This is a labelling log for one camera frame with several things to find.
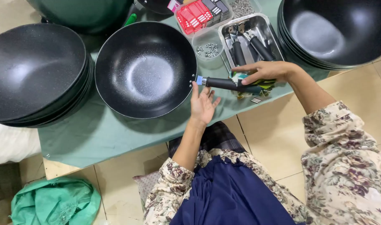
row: floral shirt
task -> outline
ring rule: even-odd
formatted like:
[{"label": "floral shirt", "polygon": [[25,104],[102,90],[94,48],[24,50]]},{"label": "floral shirt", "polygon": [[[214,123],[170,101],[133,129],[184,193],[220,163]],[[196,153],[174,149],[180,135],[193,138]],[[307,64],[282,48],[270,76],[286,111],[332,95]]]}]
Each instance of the floral shirt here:
[{"label": "floral shirt", "polygon": [[[212,156],[244,162],[267,185],[295,223],[381,224],[381,152],[363,121],[341,101],[303,118],[309,149],[301,157],[306,204],[275,182],[251,154],[199,151],[196,164]],[[189,197],[194,173],[168,158],[145,204],[145,224],[168,224]]]}]

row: black handle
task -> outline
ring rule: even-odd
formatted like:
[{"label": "black handle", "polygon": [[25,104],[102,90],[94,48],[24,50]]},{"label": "black handle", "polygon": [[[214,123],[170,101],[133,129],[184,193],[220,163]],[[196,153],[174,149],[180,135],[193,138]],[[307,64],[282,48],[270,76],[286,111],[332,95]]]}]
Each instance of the black handle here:
[{"label": "black handle", "polygon": [[249,86],[249,85],[236,85],[231,79],[222,78],[206,78],[206,87],[213,87],[219,89],[235,90],[239,92],[255,93],[259,94],[263,90],[260,86]]},{"label": "black handle", "polygon": [[235,41],[232,44],[232,47],[234,48],[234,57],[235,61],[239,66],[244,66],[246,65],[246,60],[244,59],[243,52],[242,52],[242,47],[240,46],[239,41]]},{"label": "black handle", "polygon": [[261,55],[264,61],[275,60],[273,53],[270,50],[268,50],[268,48],[266,48],[264,44],[261,43],[261,41],[256,36],[250,39],[250,43],[252,44],[253,48],[257,51],[257,53]]}]

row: green tablecloth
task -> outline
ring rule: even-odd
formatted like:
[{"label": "green tablecloth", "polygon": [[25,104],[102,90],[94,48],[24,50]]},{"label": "green tablecloth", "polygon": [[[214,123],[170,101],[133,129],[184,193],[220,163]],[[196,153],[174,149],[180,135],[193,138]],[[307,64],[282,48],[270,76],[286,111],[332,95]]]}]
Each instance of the green tablecloth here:
[{"label": "green tablecloth", "polygon": [[[276,30],[276,14],[280,0],[260,0],[259,3],[262,6],[262,13],[269,17]],[[141,16],[141,19],[148,20],[148,14]],[[166,18],[162,22],[179,29],[174,17]],[[305,70],[316,81],[328,75],[326,70],[314,68]],[[213,70],[199,66],[198,75],[226,78],[228,72],[223,64]],[[292,89],[288,84],[275,87],[270,98],[263,103],[290,92]],[[211,124],[258,106],[251,102],[250,98],[238,100],[228,90],[216,89],[216,96],[220,96],[222,100]],[[83,168],[128,151],[143,149],[181,136],[189,116],[190,96],[167,115],[138,120],[110,110],[95,92],[77,113],[58,124],[38,129],[38,133],[44,157]]]}]

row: stainless steel tray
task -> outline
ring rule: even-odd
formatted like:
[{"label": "stainless steel tray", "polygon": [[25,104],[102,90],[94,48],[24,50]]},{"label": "stainless steel tray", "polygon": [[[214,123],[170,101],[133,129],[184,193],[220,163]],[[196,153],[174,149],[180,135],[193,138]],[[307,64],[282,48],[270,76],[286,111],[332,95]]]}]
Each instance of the stainless steel tray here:
[{"label": "stainless steel tray", "polygon": [[[279,45],[278,37],[276,36],[268,17],[262,13],[253,13],[248,16],[231,20],[227,24],[224,24],[218,28],[221,42],[223,43],[225,54],[227,54],[231,68],[234,68],[236,65],[234,64],[235,58],[233,57],[232,40],[229,36],[228,28],[234,24],[239,25],[246,20],[251,22],[252,28],[249,30],[250,33],[256,35],[256,37],[258,37],[260,41],[268,47],[268,49],[271,49],[277,61],[285,61],[281,46]],[[240,46],[242,47],[243,55],[247,64],[261,60],[261,57],[256,53],[243,35],[239,35],[238,40],[240,42]]]}]

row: hand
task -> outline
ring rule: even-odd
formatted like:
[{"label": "hand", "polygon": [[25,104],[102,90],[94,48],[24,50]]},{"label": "hand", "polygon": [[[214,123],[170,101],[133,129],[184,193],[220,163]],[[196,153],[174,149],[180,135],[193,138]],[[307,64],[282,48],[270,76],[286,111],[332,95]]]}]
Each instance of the hand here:
[{"label": "hand", "polygon": [[199,94],[199,87],[196,82],[192,82],[193,91],[191,98],[191,121],[199,123],[199,125],[207,126],[214,115],[214,110],[220,103],[221,98],[218,97],[213,103],[214,90],[210,92],[211,87],[204,87]]},{"label": "hand", "polygon": [[258,79],[277,79],[278,81],[288,81],[291,74],[302,70],[298,65],[284,61],[258,61],[253,64],[238,66],[232,69],[235,72],[251,72],[247,78],[242,80],[243,85],[251,84]]}]

